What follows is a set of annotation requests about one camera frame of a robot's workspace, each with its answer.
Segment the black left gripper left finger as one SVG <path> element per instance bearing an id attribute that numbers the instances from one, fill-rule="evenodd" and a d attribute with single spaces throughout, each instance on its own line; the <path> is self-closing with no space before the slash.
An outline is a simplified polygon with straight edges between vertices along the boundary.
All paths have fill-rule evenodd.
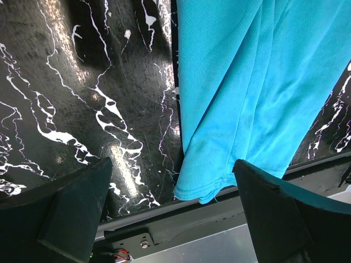
<path id="1" fill-rule="evenodd" d="M 112 168 L 106 157 L 1 199 L 1 262 L 88 262 Z"/>

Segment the teal t shirt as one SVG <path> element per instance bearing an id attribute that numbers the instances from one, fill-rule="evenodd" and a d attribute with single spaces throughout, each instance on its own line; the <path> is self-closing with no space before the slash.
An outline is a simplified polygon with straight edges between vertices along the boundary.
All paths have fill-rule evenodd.
<path id="1" fill-rule="evenodd" d="M 205 204 L 245 160 L 282 178 L 350 61 L 350 1 L 178 1 L 184 160 Z"/>

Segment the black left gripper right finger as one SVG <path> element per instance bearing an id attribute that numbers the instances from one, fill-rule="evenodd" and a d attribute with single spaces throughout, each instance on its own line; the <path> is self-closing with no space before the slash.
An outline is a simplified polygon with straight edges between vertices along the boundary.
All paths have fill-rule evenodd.
<path id="1" fill-rule="evenodd" d="M 258 262 L 350 262 L 350 204 L 244 160 L 234 174 Z"/>

